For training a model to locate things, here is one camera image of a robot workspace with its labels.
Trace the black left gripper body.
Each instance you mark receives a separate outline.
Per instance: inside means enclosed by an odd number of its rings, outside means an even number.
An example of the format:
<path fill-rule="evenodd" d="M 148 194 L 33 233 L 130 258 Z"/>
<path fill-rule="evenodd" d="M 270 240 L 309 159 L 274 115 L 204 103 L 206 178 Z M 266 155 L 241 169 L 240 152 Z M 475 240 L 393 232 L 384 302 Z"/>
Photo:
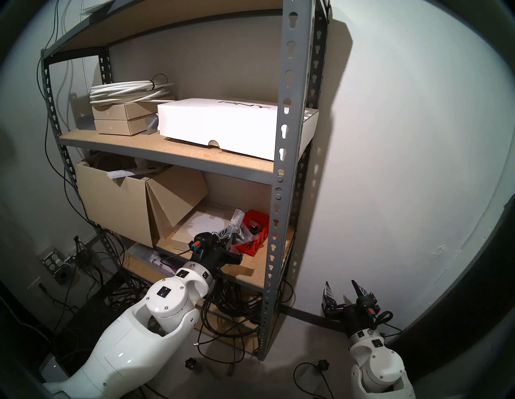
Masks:
<path fill-rule="evenodd" d="M 220 244 L 206 246 L 201 256 L 201 264 L 206 269 L 220 269 L 226 264 L 240 265 L 242 260 L 241 254 L 227 251 Z"/>

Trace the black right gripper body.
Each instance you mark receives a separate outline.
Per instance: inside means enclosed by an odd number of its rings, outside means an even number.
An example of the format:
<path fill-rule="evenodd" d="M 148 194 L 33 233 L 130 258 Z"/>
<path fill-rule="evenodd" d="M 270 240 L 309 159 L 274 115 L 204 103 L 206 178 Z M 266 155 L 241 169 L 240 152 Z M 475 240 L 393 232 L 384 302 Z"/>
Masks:
<path fill-rule="evenodd" d="M 346 334 L 352 336 L 358 331 L 372 329 L 372 317 L 368 311 L 356 305 L 345 307 L 323 307 L 326 319 L 338 321 Z"/>

